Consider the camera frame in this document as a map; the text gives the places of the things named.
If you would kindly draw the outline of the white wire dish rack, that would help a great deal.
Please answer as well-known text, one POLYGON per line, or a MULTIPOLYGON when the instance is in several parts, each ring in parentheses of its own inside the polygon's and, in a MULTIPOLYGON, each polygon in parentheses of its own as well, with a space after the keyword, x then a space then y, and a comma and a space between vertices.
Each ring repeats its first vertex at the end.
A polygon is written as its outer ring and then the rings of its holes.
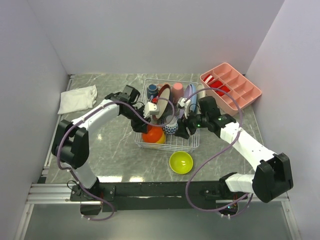
MULTIPOLYGON (((142 96, 141 101, 143 103, 147 102, 147 88, 149 85, 161 85, 168 83, 170 85, 174 84, 173 80, 165 80, 165 79, 155 79, 155 78, 146 78, 143 83, 142 88, 142 96)), ((165 142, 162 144, 158 143, 147 143, 143 141, 141 133, 134 133, 134 142, 141 148, 149 148, 149 149, 160 149, 164 151, 185 151, 192 152, 200 145, 200 130, 197 129, 195 134, 191 135, 189 139, 184 139, 182 137, 174 136, 174 135, 166 135, 165 142)))

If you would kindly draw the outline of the orange-yellow bowl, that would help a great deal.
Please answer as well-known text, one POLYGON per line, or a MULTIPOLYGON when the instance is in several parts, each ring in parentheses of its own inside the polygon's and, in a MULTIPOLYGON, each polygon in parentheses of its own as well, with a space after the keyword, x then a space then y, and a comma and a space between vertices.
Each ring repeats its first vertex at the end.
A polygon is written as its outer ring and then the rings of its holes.
POLYGON ((159 139, 160 144, 164 144, 166 141, 166 134, 163 132, 161 138, 159 139))

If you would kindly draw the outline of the dark red rimmed plate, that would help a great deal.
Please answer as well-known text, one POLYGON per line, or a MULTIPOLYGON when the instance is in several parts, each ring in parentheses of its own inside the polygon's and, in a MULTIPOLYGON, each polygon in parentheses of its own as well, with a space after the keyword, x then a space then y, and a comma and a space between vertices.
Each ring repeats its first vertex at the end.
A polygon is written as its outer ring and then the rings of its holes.
POLYGON ((158 92, 158 97, 160 98, 157 101, 157 106, 159 107, 159 114, 155 115, 153 117, 154 120, 159 120, 163 114, 165 113, 165 110, 168 106, 168 100, 172 100, 171 97, 171 88, 170 87, 162 87, 158 92))

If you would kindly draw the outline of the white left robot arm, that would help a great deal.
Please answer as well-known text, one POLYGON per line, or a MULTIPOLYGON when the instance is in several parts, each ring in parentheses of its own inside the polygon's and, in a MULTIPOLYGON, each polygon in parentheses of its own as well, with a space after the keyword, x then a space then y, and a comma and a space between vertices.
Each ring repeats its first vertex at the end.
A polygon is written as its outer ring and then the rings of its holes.
POLYGON ((122 115, 130 120, 136 133, 148 131, 147 118, 143 118, 144 108, 134 106, 140 92, 126 85, 123 91, 108 94, 94 109, 72 121, 58 123, 51 152, 57 158, 61 170, 69 170, 74 179, 82 184, 82 195, 94 201, 101 195, 99 178, 93 173, 88 158, 90 139, 108 121, 122 115))

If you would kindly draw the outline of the dark blue ceramic mug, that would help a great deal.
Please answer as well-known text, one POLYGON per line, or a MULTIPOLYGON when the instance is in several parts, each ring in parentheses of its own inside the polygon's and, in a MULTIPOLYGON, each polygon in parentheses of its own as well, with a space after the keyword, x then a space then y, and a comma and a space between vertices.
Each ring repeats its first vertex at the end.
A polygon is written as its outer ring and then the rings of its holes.
POLYGON ((146 96, 148 100, 151 100, 158 96, 159 89, 155 84, 150 84, 146 89, 146 96))

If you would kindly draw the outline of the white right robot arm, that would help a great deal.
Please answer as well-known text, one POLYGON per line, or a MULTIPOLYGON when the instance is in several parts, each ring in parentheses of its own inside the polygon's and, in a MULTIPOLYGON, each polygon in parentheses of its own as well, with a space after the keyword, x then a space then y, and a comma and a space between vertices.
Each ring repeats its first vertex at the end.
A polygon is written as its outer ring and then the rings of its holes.
POLYGON ((220 178, 222 198, 231 199, 236 192, 242 192, 255 194, 262 202, 268 203, 294 187, 289 157, 267 149, 232 116, 221 114, 212 96, 199 100, 199 114, 191 110, 192 103, 187 98, 180 98, 177 105, 184 110, 178 121, 176 133, 179 137, 186 139, 197 129, 206 128, 236 149, 254 170, 254 174, 232 172, 220 178))

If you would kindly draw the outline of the lime green bowl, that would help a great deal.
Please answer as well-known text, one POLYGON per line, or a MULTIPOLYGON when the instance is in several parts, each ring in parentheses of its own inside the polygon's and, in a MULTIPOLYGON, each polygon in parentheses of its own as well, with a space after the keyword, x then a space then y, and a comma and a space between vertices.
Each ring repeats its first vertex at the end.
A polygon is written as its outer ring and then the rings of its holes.
POLYGON ((185 151, 174 152, 169 158, 169 166, 177 174, 189 173, 194 165, 193 158, 185 151))

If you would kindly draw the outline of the cream and blue plate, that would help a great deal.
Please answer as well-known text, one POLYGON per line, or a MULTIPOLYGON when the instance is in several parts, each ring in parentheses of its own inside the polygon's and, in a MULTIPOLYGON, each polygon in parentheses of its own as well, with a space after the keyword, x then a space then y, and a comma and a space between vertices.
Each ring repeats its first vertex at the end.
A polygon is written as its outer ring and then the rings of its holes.
POLYGON ((196 86, 197 93, 197 100, 200 100, 201 98, 204 98, 206 96, 206 91, 203 90, 205 86, 202 83, 198 83, 196 86))

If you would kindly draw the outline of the pink plastic cup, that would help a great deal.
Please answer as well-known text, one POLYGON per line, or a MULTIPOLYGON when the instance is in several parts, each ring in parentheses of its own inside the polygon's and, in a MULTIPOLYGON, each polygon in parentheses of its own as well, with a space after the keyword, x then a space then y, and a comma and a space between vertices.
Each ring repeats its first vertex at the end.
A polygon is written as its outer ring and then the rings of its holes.
POLYGON ((184 96, 184 86, 180 82, 176 82, 172 86, 173 102, 176 104, 178 100, 184 96))

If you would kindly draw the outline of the red-orange bowl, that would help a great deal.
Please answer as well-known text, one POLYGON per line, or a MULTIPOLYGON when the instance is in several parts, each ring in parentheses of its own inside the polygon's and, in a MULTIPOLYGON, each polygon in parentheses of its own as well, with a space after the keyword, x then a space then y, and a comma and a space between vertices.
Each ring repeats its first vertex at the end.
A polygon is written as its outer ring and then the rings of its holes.
POLYGON ((147 126, 147 133, 142 133, 141 137, 145 143, 156 143, 163 135, 163 129, 158 126, 147 126))

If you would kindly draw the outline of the red white patterned bowl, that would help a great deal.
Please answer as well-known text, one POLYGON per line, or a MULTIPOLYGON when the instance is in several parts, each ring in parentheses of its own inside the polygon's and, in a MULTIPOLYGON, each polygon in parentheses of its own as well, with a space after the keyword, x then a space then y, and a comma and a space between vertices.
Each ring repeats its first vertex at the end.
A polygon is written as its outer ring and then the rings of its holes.
POLYGON ((176 116, 168 115, 164 117, 162 124, 165 124, 162 129, 166 135, 174 135, 178 130, 178 119, 176 116))

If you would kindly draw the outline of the lavender plate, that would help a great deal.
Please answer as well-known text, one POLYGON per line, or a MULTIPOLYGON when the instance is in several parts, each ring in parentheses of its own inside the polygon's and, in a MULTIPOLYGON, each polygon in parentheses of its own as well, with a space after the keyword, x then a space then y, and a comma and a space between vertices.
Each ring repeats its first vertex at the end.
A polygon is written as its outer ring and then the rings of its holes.
POLYGON ((183 97, 181 97, 178 102, 177 106, 179 108, 179 115, 178 118, 181 119, 183 115, 185 114, 185 109, 187 107, 187 114, 191 112, 195 112, 196 110, 196 103, 197 103, 197 95, 193 95, 190 99, 184 103, 184 100, 189 98, 192 94, 196 92, 196 87, 194 84, 189 84, 183 94, 183 97))

